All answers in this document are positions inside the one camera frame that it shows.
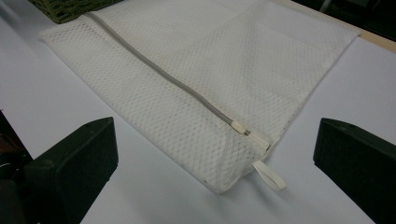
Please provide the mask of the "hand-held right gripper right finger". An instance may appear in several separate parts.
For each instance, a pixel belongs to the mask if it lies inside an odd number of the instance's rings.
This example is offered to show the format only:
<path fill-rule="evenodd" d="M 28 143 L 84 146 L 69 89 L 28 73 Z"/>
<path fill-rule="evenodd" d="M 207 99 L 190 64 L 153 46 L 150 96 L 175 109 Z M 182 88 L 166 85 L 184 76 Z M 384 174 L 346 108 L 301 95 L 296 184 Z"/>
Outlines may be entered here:
<path fill-rule="evenodd" d="M 362 128 L 323 118 L 313 155 L 375 224 L 396 224 L 396 146 Z"/>

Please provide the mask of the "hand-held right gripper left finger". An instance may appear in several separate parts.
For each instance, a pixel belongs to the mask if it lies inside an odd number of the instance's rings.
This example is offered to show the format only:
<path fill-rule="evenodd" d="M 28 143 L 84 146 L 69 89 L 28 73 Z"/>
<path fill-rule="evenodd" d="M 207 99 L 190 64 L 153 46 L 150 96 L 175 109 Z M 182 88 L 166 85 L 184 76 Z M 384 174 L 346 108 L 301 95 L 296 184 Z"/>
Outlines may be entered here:
<path fill-rule="evenodd" d="M 114 119 L 79 127 L 24 167 L 40 224 L 79 224 L 119 163 Z"/>

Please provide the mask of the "white mesh laundry bag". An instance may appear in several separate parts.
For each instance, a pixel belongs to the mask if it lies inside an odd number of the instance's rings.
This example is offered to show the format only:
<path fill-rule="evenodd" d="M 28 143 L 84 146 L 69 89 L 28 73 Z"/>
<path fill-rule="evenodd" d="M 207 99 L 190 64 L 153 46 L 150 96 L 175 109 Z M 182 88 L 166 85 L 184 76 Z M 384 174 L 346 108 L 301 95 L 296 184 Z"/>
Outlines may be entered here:
<path fill-rule="evenodd" d="M 283 0 L 127 0 L 42 33 L 114 111 L 216 193 L 266 165 L 358 31 Z"/>

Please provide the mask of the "green woven basket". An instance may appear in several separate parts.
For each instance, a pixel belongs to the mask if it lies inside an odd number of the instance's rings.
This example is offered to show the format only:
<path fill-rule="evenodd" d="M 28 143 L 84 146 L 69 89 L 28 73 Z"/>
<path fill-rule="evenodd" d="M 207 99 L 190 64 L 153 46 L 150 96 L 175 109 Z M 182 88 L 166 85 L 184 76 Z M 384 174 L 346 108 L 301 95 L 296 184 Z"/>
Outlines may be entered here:
<path fill-rule="evenodd" d="M 57 24 L 78 18 L 84 13 L 117 4 L 121 0 L 28 0 Z"/>

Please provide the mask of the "white table mat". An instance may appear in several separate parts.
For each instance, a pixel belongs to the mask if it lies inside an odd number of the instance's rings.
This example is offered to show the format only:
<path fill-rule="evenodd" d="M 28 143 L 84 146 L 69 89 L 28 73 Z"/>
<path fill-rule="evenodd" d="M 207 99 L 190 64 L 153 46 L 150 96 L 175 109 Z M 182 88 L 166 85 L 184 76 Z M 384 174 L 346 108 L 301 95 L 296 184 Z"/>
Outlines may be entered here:
<path fill-rule="evenodd" d="M 0 111 L 33 156 L 112 115 L 39 39 L 50 27 L 26 0 L 0 0 Z M 269 158 L 281 191 L 250 174 L 214 194 L 118 119 L 118 169 L 82 224 L 372 224 L 313 162 L 323 118 L 396 145 L 396 54 L 365 36 L 348 47 Z"/>

